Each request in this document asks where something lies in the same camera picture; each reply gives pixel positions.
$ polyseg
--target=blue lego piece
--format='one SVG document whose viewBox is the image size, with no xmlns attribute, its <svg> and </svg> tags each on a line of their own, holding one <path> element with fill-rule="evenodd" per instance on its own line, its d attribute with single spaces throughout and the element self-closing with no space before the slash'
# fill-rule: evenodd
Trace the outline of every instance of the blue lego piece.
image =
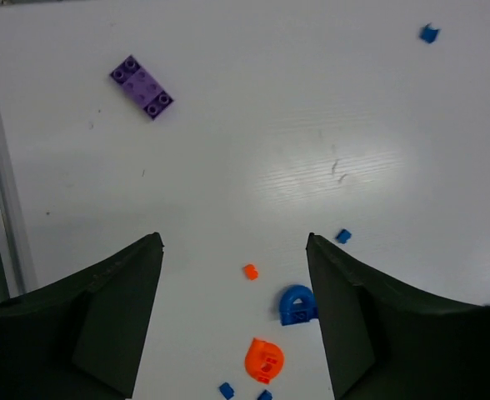
<svg viewBox="0 0 490 400">
<path fill-rule="evenodd" d="M 234 389 L 232 389 L 232 386 L 228 384 L 228 382 L 225 382 L 223 385 L 219 387 L 219 392 L 227 399 L 230 400 L 231 398 L 234 397 Z"/>
<path fill-rule="evenodd" d="M 303 285 L 291 286 L 280 299 L 280 323 L 285 327 L 318 318 L 318 305 L 312 291 Z"/>
<path fill-rule="evenodd" d="M 165 110 L 173 99 L 133 56 L 115 68 L 110 77 L 151 119 Z"/>
<path fill-rule="evenodd" d="M 264 390 L 258 400 L 273 400 L 273 395 L 268 390 Z"/>
<path fill-rule="evenodd" d="M 434 29 L 433 27 L 430 26 L 431 24 L 427 24 L 424 27 L 421 28 L 421 33 L 419 34 L 419 38 L 423 40 L 424 42 L 430 44 L 436 42 L 436 39 L 438 38 L 439 31 L 441 29 Z"/>
<path fill-rule="evenodd" d="M 345 244 L 348 239 L 351 238 L 353 234 L 350 233 L 347 229 L 342 229 L 336 236 L 336 240 L 341 244 Z"/>
</svg>

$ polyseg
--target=small orange lego piece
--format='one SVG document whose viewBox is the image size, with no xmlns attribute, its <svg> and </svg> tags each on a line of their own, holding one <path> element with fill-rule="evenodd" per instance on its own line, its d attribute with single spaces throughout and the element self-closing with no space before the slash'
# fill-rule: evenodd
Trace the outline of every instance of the small orange lego piece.
<svg viewBox="0 0 490 400">
<path fill-rule="evenodd" d="M 245 357 L 245 369 L 257 381 L 268 385 L 284 365 L 284 353 L 276 344 L 254 338 Z"/>
<path fill-rule="evenodd" d="M 243 271 L 245 272 L 245 275 L 247 275 L 247 278 L 249 278 L 251 281 L 258 278 L 258 271 L 256 270 L 256 267 L 254 267 L 254 264 L 246 265 L 243 267 Z"/>
</svg>

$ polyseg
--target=lego brick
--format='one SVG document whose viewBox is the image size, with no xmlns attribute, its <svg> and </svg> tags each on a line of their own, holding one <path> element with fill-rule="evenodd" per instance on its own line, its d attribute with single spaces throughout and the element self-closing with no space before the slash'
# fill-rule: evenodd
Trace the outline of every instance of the lego brick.
<svg viewBox="0 0 490 400">
<path fill-rule="evenodd" d="M 140 108 L 148 106 L 163 91 L 158 82 L 143 67 L 125 81 L 122 89 Z"/>
<path fill-rule="evenodd" d="M 161 91 L 144 109 L 143 111 L 152 119 L 156 118 L 173 102 L 171 96 L 165 91 Z"/>
<path fill-rule="evenodd" d="M 253 264 L 248 264 L 245 267 L 243 267 L 243 272 L 245 273 L 245 275 L 247 275 L 247 278 L 249 278 L 251 281 L 258 278 L 258 270 Z"/>
<path fill-rule="evenodd" d="M 219 387 L 219 392 L 221 392 L 222 396 L 227 400 L 234 397 L 234 389 L 232 389 L 232 386 L 230 386 L 228 382 L 225 382 Z"/>
<path fill-rule="evenodd" d="M 350 233 L 347 229 L 342 229 L 341 231 L 339 231 L 339 233 L 337 234 L 336 236 L 336 240 L 341 243 L 341 244 L 345 244 L 347 243 L 347 240 L 351 238 L 353 234 Z"/>
<path fill-rule="evenodd" d="M 268 385 L 283 369 L 284 353 L 274 343 L 254 338 L 245 356 L 245 369 L 248 374 Z"/>
<path fill-rule="evenodd" d="M 296 323 L 308 323 L 318 318 L 318 306 L 313 292 L 306 286 L 291 286 L 280 299 L 278 306 L 280 323 L 285 327 Z"/>
<path fill-rule="evenodd" d="M 127 57 L 110 77 L 151 119 L 173 102 L 160 84 L 133 56 Z"/>
<path fill-rule="evenodd" d="M 441 31 L 441 29 L 434 29 L 429 23 L 421 28 L 419 38 L 428 44 L 434 43 L 438 38 L 439 31 Z"/>
<path fill-rule="evenodd" d="M 273 395 L 268 390 L 264 390 L 260 396 L 258 396 L 258 400 L 273 400 Z"/>
</svg>

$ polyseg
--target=blue arch lego piece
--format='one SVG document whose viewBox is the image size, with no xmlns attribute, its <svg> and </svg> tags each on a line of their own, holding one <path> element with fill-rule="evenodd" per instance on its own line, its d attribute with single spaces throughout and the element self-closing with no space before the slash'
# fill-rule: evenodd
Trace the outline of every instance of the blue arch lego piece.
<svg viewBox="0 0 490 400">
<path fill-rule="evenodd" d="M 307 323 L 318 318 L 318 305 L 315 303 L 313 292 L 303 285 L 291 286 L 282 295 L 278 311 L 283 326 Z"/>
</svg>

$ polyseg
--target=lego stud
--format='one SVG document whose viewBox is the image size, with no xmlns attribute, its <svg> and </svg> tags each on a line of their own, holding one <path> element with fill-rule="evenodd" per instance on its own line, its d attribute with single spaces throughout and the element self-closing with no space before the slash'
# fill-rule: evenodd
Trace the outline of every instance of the lego stud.
<svg viewBox="0 0 490 400">
<path fill-rule="evenodd" d="M 114 72 L 113 72 L 113 77 L 116 78 L 117 80 L 119 79 L 123 79 L 123 77 L 125 76 L 125 74 L 123 73 L 123 71 L 121 71 L 120 69 L 116 69 Z"/>
<path fill-rule="evenodd" d="M 160 96 L 158 96 L 158 102 L 160 104 L 168 104 L 169 96 L 167 94 L 161 94 Z"/>
<path fill-rule="evenodd" d="M 154 117 L 156 114 L 158 114 L 158 107 L 153 106 L 153 105 L 148 106 L 147 107 L 147 113 L 148 113 L 148 115 Z"/>
<path fill-rule="evenodd" d="M 245 369 L 260 383 L 269 384 L 284 366 L 284 353 L 279 346 L 254 338 L 245 357 Z"/>
<path fill-rule="evenodd" d="M 130 70 L 130 71 L 133 71 L 134 69 L 136 69 L 136 62 L 134 60 L 132 60 L 131 58 L 127 59 L 127 61 L 125 61 L 125 67 Z"/>
</svg>

